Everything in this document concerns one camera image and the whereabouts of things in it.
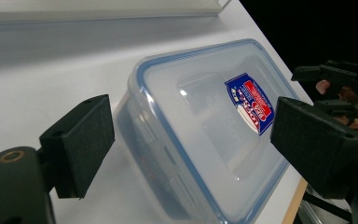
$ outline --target blue lid rim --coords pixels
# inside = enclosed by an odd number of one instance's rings
[[[159,65],[159,64],[163,64],[163,63],[168,63],[168,62],[173,62],[173,61],[178,61],[178,60],[183,60],[185,58],[195,57],[195,56],[198,56],[198,55],[201,55],[201,54],[214,52],[214,51],[219,51],[221,49],[232,48],[232,47],[236,47],[236,46],[239,46],[239,45],[245,45],[245,44],[254,44],[259,49],[261,49],[261,51],[267,57],[267,59],[270,62],[270,64],[273,66],[275,71],[281,77],[281,79],[282,79],[283,83],[286,85],[287,89],[292,93],[294,98],[298,99],[298,96],[296,95],[295,91],[291,88],[291,86],[287,82],[286,78],[283,76],[283,74],[278,69],[276,64],[269,57],[269,55],[267,54],[266,50],[261,46],[260,43],[258,43],[254,39],[237,40],[237,41],[233,41],[233,42],[229,42],[229,43],[225,43],[225,44],[210,46],[210,47],[207,47],[207,48],[195,49],[193,51],[180,52],[178,54],[162,56],[160,58],[155,58],[155,59],[151,59],[149,61],[143,62],[138,66],[138,69],[136,71],[137,85],[139,86],[139,89],[141,90],[141,93],[145,95],[146,99],[150,99],[150,98],[153,99],[153,96],[149,93],[149,89],[147,88],[147,86],[145,84],[145,79],[144,79],[145,71],[147,69],[149,69],[151,66]],[[243,223],[249,223],[249,222],[253,221],[258,216],[258,214],[261,212],[261,210],[259,208],[261,206],[263,206],[267,202],[267,198],[269,198],[270,194],[272,193],[272,190],[278,185],[279,180],[281,179],[284,171],[288,167],[288,164],[289,164],[288,161],[285,158],[283,158],[283,160],[281,161],[281,164],[278,167],[278,169],[276,170],[275,174],[273,174],[272,178],[267,183],[267,185],[263,189],[263,191],[260,194],[260,196],[256,199],[253,207],[257,207],[257,209],[250,210],[248,212],[248,214],[244,218],[239,220],[238,222],[229,221],[224,216],[224,214],[221,212],[221,209],[220,209],[219,205],[217,204],[217,202],[215,201],[212,193],[209,191],[209,189],[207,188],[206,184],[202,180],[199,172],[197,171],[196,167],[192,163],[191,159],[188,157],[185,149],[183,148],[183,146],[182,146],[181,142],[179,141],[179,139],[176,137],[173,129],[171,128],[171,125],[169,124],[169,122],[164,117],[164,115],[161,112],[159,106],[154,101],[148,101],[148,103],[149,103],[149,107],[150,107],[152,113],[154,114],[154,116],[156,116],[158,118],[158,120],[160,120],[162,127],[167,132],[167,134],[170,137],[170,140],[172,141],[172,143],[176,146],[179,155],[182,157],[183,161],[185,162],[185,164],[187,166],[187,169],[193,175],[193,177],[196,180],[197,184],[199,185],[202,193],[204,194],[205,198],[209,202],[209,204],[212,207],[212,209],[213,209],[214,213],[216,214],[216,216],[220,219],[221,223],[225,223],[225,224],[228,224],[228,223],[243,224]]]

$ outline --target clear plastic container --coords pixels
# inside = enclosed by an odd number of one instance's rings
[[[117,128],[172,218],[249,223],[288,163],[269,141],[278,96],[296,98],[252,39],[143,60]]]

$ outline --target wooden edge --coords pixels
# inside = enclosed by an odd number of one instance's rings
[[[295,195],[293,196],[292,201],[287,208],[286,214],[284,215],[282,224],[291,224],[295,221],[296,213],[298,207],[300,206],[307,185],[307,181],[301,177],[300,181],[298,182]]]

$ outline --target transparent lid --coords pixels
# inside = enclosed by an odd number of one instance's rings
[[[296,98],[265,50],[235,41],[143,62],[136,75],[215,213],[255,218],[287,167],[269,141],[278,96]]]

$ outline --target label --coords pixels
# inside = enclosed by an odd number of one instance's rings
[[[260,86],[246,73],[225,82],[228,95],[241,117],[258,135],[274,120],[274,109]]]

